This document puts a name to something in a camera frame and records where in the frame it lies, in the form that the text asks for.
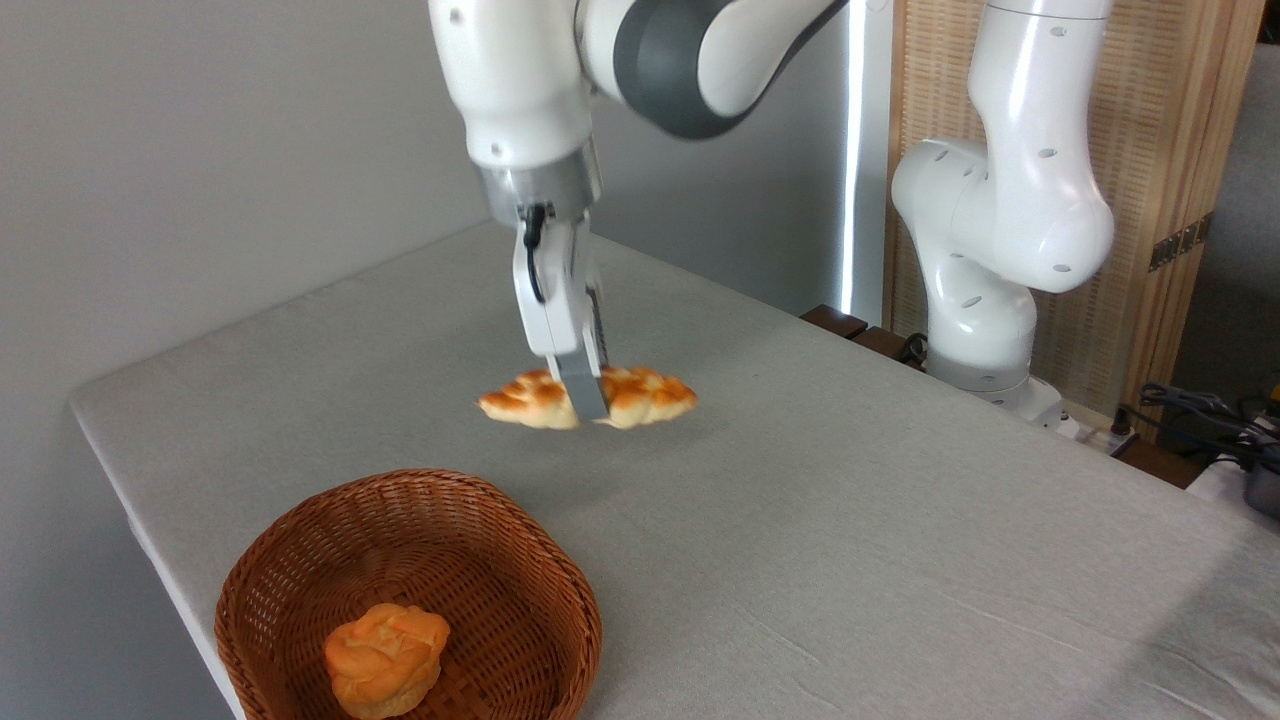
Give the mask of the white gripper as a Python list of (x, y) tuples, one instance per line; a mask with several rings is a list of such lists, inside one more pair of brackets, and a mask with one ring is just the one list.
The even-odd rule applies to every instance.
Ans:
[(521, 213), (512, 274), (527, 346), (538, 356), (554, 357), (553, 369), (580, 421), (608, 419), (599, 374), (609, 356), (586, 223), (562, 222), (548, 211)]

